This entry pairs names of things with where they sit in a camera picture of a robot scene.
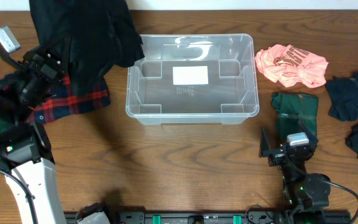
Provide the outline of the dark green garment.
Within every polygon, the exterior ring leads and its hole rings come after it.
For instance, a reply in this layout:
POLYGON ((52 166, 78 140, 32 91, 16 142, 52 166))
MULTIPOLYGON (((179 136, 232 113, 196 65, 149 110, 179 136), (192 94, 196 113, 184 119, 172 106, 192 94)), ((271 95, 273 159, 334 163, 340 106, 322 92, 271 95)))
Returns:
POLYGON ((319 98, 305 93, 283 93, 272 95, 272 107, 277 112, 276 132, 281 140, 301 131, 299 123, 317 136, 317 114, 319 98))

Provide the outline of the red navy plaid shirt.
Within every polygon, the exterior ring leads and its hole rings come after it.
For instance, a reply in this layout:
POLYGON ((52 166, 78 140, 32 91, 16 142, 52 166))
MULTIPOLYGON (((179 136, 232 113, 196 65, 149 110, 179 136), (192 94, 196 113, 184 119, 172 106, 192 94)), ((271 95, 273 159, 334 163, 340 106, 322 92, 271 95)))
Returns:
POLYGON ((63 79, 62 85, 52 86, 48 93, 52 93, 53 96, 38 105, 27 122, 51 123, 66 116, 101 109, 111 103, 109 89, 104 78, 100 79, 84 96, 73 94, 68 76, 63 79))

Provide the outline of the pink printed t-shirt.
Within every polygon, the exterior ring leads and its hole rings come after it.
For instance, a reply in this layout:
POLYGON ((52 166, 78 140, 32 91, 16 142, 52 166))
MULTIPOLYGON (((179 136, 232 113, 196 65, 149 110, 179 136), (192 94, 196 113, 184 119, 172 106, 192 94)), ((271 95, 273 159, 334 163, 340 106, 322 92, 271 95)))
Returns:
POLYGON ((276 44, 255 55, 255 64, 260 73, 270 81, 280 82, 288 88, 302 83, 308 88, 326 84, 325 73, 328 61, 312 52, 276 44))

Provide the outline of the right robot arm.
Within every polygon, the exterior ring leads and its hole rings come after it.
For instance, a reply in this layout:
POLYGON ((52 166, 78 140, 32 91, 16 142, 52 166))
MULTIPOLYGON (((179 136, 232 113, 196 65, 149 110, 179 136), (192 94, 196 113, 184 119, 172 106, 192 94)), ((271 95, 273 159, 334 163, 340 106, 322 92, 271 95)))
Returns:
POLYGON ((329 205, 331 187, 329 178, 323 174, 310 174, 305 162, 310 160, 317 148, 318 139, 306 128, 290 134, 279 148, 272 149, 265 130, 261 130, 260 157, 268 159, 270 167, 282 171, 283 193, 291 204, 279 215, 276 223, 318 223, 325 220, 323 208, 329 205))

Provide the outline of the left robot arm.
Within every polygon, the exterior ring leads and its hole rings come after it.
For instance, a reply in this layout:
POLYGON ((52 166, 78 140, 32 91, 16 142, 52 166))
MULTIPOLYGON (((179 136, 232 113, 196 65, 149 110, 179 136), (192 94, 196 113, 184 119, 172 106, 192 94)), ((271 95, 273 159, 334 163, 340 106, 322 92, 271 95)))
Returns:
POLYGON ((66 223, 57 190, 55 161, 44 126, 28 119, 52 97, 67 74, 71 37, 63 33, 13 60, 0 42, 0 57, 16 72, 0 80, 0 174, 23 223, 66 223))

